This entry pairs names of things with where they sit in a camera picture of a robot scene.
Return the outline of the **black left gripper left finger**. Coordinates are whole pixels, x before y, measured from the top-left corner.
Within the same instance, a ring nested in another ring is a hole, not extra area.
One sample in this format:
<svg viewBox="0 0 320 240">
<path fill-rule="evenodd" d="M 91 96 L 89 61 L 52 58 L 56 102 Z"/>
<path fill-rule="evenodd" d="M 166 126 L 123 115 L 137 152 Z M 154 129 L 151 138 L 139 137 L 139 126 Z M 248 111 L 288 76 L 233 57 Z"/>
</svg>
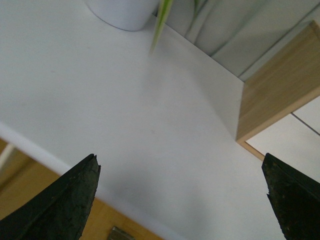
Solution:
<svg viewBox="0 0 320 240">
<path fill-rule="evenodd" d="M 101 167 L 90 154 L 0 221 L 2 240 L 78 240 L 95 199 Z"/>
</svg>

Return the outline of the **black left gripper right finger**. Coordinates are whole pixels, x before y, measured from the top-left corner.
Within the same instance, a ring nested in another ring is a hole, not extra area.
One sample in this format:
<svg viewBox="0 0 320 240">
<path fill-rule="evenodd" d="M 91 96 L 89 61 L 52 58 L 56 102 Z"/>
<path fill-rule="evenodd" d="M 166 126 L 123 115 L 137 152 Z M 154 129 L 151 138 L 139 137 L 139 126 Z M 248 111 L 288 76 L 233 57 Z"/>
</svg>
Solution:
<svg viewBox="0 0 320 240">
<path fill-rule="evenodd" d="M 287 240 L 320 238 L 320 183 L 267 153 L 262 163 L 267 197 Z"/>
</svg>

